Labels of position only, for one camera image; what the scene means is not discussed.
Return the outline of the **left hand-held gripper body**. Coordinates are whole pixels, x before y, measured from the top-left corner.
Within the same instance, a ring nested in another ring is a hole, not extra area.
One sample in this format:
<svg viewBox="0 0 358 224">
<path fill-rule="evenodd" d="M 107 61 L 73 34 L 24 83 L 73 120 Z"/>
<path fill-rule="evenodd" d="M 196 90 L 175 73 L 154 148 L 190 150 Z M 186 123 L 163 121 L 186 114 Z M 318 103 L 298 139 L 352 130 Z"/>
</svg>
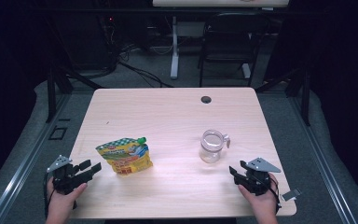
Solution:
<svg viewBox="0 0 358 224">
<path fill-rule="evenodd" d="M 69 194 L 82 183 L 87 182 L 80 179 L 81 174 L 74 167 L 71 159 L 60 155 L 47 169 L 47 173 L 53 176 L 52 183 L 58 192 Z"/>
</svg>

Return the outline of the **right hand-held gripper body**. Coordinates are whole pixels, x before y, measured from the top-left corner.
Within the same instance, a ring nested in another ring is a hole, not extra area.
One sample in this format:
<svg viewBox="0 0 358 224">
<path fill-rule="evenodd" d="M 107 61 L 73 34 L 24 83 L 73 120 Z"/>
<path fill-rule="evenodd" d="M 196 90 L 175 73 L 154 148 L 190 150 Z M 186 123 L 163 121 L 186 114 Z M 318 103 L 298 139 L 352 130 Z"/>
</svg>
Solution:
<svg viewBox="0 0 358 224">
<path fill-rule="evenodd" d="M 247 190 L 256 196 L 266 193 L 270 188 L 270 173 L 279 173 L 281 170 L 270 162 L 256 158 L 247 161 L 248 175 L 245 174 L 242 184 Z"/>
</svg>

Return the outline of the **black metal stand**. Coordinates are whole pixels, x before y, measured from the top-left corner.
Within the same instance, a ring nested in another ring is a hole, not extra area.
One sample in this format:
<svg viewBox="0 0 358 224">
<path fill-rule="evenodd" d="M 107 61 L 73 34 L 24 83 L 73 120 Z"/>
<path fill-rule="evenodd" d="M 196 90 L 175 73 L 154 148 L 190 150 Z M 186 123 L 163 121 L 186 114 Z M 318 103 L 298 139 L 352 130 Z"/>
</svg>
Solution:
<svg viewBox="0 0 358 224">
<path fill-rule="evenodd" d="M 310 74 L 306 68 L 296 68 L 289 73 L 272 79 L 255 89 L 257 93 L 267 91 L 279 83 L 288 80 L 288 86 L 285 89 L 287 97 L 297 97 L 299 91 L 302 91 L 300 103 L 300 116 L 307 126 L 310 126 L 309 110 L 310 110 Z"/>
<path fill-rule="evenodd" d="M 94 90 L 102 88 L 101 85 L 91 81 L 86 77 L 81 76 L 74 69 L 61 64 L 53 63 L 49 68 L 47 77 L 48 118 L 46 123 L 51 122 L 57 113 L 56 89 L 59 89 L 63 94 L 71 94 L 74 90 L 73 85 L 69 81 L 70 77 L 80 81 L 81 83 L 89 86 Z"/>
</svg>

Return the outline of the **yellow spout pouch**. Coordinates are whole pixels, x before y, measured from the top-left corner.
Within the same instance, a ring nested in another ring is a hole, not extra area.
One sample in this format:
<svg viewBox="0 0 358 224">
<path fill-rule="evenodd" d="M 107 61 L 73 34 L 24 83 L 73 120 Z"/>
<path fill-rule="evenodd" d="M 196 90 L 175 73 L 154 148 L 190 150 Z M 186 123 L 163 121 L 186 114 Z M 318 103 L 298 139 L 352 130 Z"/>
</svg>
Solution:
<svg viewBox="0 0 358 224">
<path fill-rule="evenodd" d="M 146 138 L 121 138 L 96 147 L 118 175 L 130 175 L 153 166 Z"/>
</svg>

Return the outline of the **grey tape piece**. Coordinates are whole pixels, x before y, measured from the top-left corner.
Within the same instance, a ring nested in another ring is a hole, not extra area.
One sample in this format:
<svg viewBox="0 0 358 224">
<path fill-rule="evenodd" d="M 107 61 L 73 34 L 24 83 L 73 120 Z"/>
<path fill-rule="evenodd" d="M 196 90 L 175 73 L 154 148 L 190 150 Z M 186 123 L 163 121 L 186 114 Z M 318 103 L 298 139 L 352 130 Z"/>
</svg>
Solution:
<svg viewBox="0 0 358 224">
<path fill-rule="evenodd" d="M 295 200 L 297 196 L 301 194 L 299 189 L 292 189 L 284 194 L 282 194 L 282 198 L 287 202 L 290 200 Z"/>
</svg>

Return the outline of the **black folding chair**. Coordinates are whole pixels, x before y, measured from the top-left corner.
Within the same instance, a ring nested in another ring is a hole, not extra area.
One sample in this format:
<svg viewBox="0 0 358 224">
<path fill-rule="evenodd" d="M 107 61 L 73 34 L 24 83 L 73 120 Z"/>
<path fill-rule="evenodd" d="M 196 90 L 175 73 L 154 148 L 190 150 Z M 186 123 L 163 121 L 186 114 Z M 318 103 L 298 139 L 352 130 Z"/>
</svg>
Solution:
<svg viewBox="0 0 358 224">
<path fill-rule="evenodd" d="M 269 18 L 262 14 L 219 13 L 203 28 L 198 68 L 203 85 L 205 63 L 236 63 L 250 66 L 248 85 L 253 81 L 261 42 L 269 29 Z"/>
</svg>

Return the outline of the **clear jar with beige lid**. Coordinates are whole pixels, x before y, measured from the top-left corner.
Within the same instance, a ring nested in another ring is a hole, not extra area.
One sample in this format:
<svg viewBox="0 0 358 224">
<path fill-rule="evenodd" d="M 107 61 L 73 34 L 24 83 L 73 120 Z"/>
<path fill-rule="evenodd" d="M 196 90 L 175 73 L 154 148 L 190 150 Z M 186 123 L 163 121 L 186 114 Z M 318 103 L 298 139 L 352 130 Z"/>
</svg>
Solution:
<svg viewBox="0 0 358 224">
<path fill-rule="evenodd" d="M 207 163 L 215 163 L 220 160 L 223 148 L 229 146 L 228 134 L 222 134 L 217 130 L 207 130 L 200 139 L 200 158 Z"/>
</svg>

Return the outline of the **grey metal floor rail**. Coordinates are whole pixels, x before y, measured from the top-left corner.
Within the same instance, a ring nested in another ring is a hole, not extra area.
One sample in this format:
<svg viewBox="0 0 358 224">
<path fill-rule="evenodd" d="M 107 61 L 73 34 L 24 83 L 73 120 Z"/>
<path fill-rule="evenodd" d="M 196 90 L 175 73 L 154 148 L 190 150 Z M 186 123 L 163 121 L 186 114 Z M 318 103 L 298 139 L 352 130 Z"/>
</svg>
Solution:
<svg viewBox="0 0 358 224">
<path fill-rule="evenodd" d="M 45 222 L 45 172 L 58 156 L 70 154 L 74 128 L 69 95 L 59 98 L 58 112 L 49 123 L 45 122 L 46 102 L 36 101 L 30 121 L 0 171 L 0 224 Z"/>
<path fill-rule="evenodd" d="M 310 142 L 310 151 L 313 157 L 314 162 L 319 170 L 324 185 L 327 188 L 327 191 L 332 199 L 337 213 L 343 224 L 358 224 L 355 216 L 353 215 L 352 210 L 349 207 L 349 204 L 341 190 L 341 187 L 338 185 L 330 166 L 328 165 L 327 159 L 322 151 L 322 148 L 317 140 L 316 135 L 314 134 L 312 127 L 308 126 L 303 120 L 300 113 L 300 105 L 297 99 L 289 99 L 290 105 L 296 113 L 296 119 L 298 120 L 303 132 L 307 136 Z"/>
</svg>

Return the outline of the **person's right hand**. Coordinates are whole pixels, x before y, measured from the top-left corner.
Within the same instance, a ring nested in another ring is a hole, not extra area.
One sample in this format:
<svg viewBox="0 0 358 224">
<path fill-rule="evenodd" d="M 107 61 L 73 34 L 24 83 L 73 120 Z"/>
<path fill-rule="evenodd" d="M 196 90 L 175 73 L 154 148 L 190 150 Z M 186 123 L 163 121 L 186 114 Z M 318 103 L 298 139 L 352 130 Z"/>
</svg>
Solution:
<svg viewBox="0 0 358 224">
<path fill-rule="evenodd" d="M 278 181 L 273 174 L 270 174 L 270 189 L 262 194 L 255 196 L 244 186 L 238 185 L 238 190 L 251 205 L 255 217 L 276 217 L 278 200 Z"/>
</svg>

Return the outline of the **white desk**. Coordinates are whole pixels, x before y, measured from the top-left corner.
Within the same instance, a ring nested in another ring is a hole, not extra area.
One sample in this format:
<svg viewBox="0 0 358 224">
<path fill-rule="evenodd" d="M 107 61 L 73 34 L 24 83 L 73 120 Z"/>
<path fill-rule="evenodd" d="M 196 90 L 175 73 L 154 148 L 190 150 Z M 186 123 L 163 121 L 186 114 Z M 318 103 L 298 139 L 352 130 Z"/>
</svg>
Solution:
<svg viewBox="0 0 358 224">
<path fill-rule="evenodd" d="M 290 0 L 153 0 L 154 7 L 172 8 L 251 8 L 273 11 L 275 8 L 289 6 Z M 172 68 L 171 79 L 178 78 L 179 50 L 178 36 L 201 36 L 199 22 L 177 22 L 177 17 L 172 17 Z"/>
</svg>

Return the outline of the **person's left hand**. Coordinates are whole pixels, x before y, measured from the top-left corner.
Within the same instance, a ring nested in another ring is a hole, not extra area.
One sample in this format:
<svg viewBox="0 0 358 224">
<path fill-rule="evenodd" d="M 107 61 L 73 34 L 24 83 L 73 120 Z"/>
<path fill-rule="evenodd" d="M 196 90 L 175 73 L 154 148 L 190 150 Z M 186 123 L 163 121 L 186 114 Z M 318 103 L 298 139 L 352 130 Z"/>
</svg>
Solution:
<svg viewBox="0 0 358 224">
<path fill-rule="evenodd" d="M 82 183 L 71 193 L 64 195 L 54 190 L 53 178 L 48 181 L 48 217 L 70 217 L 73 211 L 73 205 L 77 198 L 88 187 L 87 183 Z"/>
</svg>

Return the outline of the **dark equipment with red light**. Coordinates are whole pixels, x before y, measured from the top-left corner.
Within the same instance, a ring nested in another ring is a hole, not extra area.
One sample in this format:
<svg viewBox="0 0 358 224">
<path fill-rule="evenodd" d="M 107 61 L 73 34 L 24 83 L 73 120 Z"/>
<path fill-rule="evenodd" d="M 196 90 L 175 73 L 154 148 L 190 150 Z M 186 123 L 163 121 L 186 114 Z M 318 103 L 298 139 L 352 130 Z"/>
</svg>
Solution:
<svg viewBox="0 0 358 224">
<path fill-rule="evenodd" d="M 106 16 L 99 16 L 98 17 L 102 34 L 103 40 L 107 47 L 107 54 L 110 60 L 110 67 L 115 69 L 117 67 L 119 49 L 117 48 L 117 43 L 114 39 L 114 34 L 116 31 L 115 25 L 111 21 L 109 17 Z"/>
</svg>

